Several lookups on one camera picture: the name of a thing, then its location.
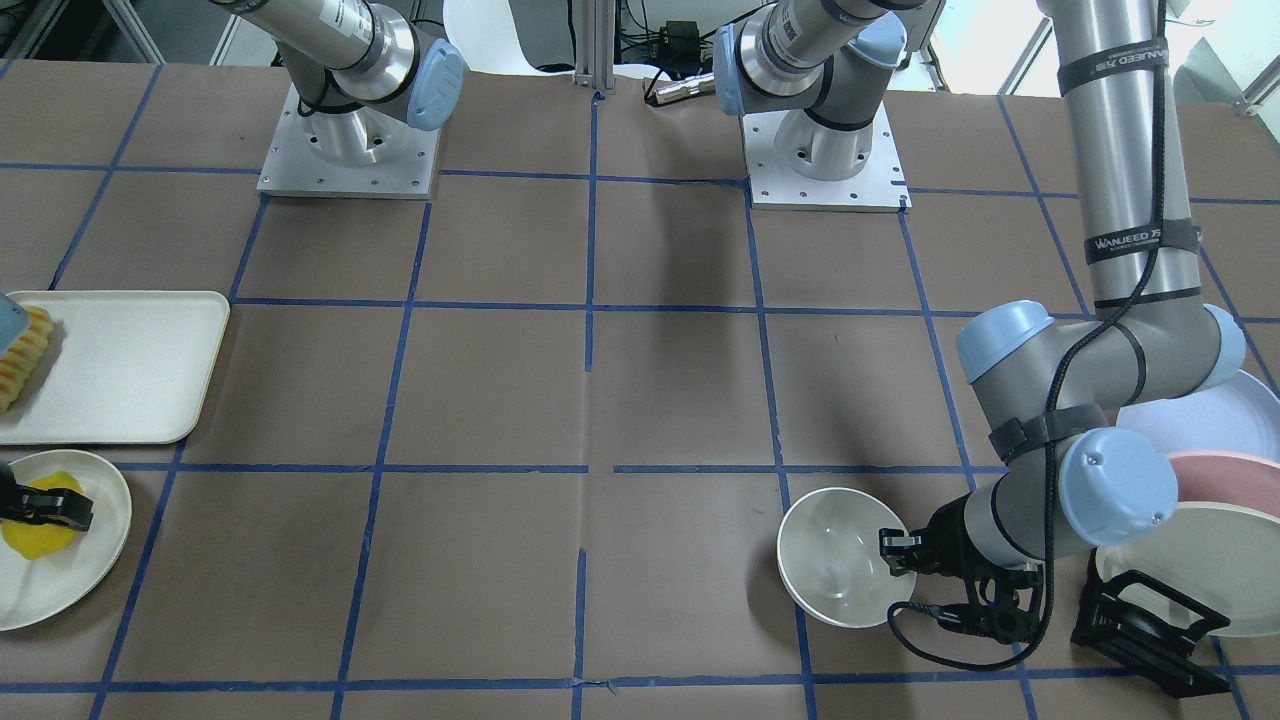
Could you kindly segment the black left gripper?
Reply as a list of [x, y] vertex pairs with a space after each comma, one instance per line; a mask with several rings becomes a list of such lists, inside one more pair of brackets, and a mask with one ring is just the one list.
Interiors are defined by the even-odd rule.
[[963, 603], [932, 610], [941, 629], [998, 643], [1030, 643], [1043, 629], [1044, 571], [1028, 561], [1011, 568], [991, 562], [968, 532], [965, 510], [972, 500], [964, 496], [946, 503], [918, 536], [881, 528], [879, 556], [891, 577], [927, 573], [963, 582]]

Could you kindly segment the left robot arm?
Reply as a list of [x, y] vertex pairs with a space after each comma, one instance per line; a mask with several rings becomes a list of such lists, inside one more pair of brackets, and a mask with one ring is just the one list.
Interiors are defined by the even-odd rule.
[[845, 628], [904, 612], [943, 629], [1034, 647], [1057, 596], [1057, 561], [1121, 544], [1167, 521], [1170, 461], [1108, 414], [1229, 379], [1244, 338], [1204, 304], [1161, 1], [1043, 1], [1059, 36], [1084, 213], [1094, 319], [1062, 324], [1015, 301], [957, 336], [966, 382], [1005, 475], [906, 530], [878, 500], [824, 488], [783, 516], [785, 589]]

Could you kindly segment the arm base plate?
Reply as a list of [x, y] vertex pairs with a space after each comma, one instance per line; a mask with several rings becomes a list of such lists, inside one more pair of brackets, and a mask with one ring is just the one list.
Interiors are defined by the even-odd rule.
[[805, 111], [742, 117], [751, 202], [788, 211], [896, 213], [913, 206], [883, 105], [855, 131], [815, 123]]
[[440, 132], [374, 111], [314, 111], [288, 88], [256, 190], [292, 199], [430, 199]]

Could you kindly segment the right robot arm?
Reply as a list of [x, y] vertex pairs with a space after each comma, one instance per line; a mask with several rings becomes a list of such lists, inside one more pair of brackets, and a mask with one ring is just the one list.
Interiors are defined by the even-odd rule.
[[[461, 94], [465, 64], [443, 36], [420, 32], [392, 8], [369, 1], [210, 1], [268, 32], [276, 45], [319, 73], [307, 109], [346, 100], [417, 131], [439, 129]], [[3, 411], [35, 374], [46, 340], [35, 333], [35, 307], [3, 300]], [[81, 491], [19, 483], [3, 462], [3, 520], [87, 532], [93, 501]]]

